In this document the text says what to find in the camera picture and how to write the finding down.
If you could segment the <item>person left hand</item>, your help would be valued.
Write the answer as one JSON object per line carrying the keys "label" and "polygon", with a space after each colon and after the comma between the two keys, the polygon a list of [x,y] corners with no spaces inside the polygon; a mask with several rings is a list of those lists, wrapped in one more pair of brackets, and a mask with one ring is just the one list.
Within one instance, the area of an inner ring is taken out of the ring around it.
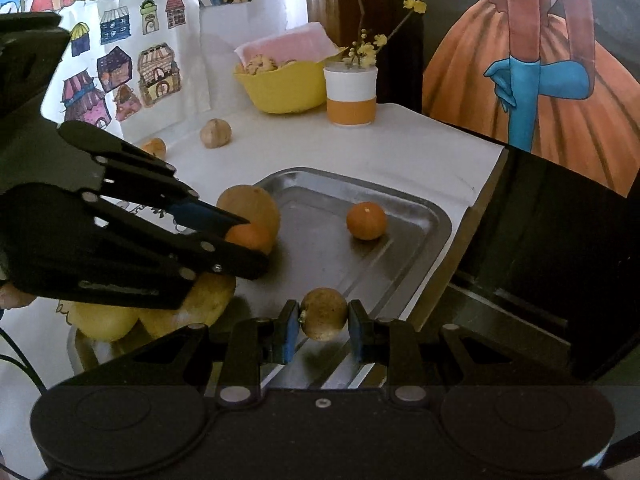
{"label": "person left hand", "polygon": [[27,307],[36,299],[36,296],[22,292],[11,283],[4,283],[0,287],[0,308],[3,310]]}

